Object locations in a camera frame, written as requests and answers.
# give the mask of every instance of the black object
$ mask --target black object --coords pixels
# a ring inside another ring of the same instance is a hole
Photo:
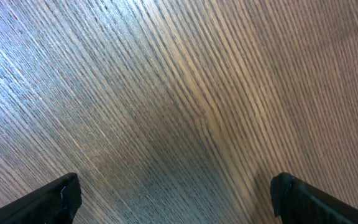
[[[297,179],[281,173],[272,179],[274,215],[283,224],[358,223],[358,210]]]
[[[77,174],[69,173],[0,208],[0,224],[71,224],[81,204]]]

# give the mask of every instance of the light brown wood streak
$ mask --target light brown wood streak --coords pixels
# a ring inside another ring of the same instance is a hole
[[[279,223],[282,171],[358,208],[358,0],[0,2],[0,207]]]

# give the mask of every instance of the striped wood texture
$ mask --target striped wood texture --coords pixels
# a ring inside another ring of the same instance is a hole
[[[279,223],[281,171],[358,208],[358,0],[0,2],[0,207]]]

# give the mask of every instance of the brown wooden tabletop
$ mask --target brown wooden tabletop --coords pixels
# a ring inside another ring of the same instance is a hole
[[[358,0],[0,2],[0,207],[280,223],[283,171],[358,208]]]

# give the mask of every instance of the wood grain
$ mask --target wood grain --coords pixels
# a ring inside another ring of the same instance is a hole
[[[280,223],[282,171],[358,208],[358,0],[0,2],[0,207]]]

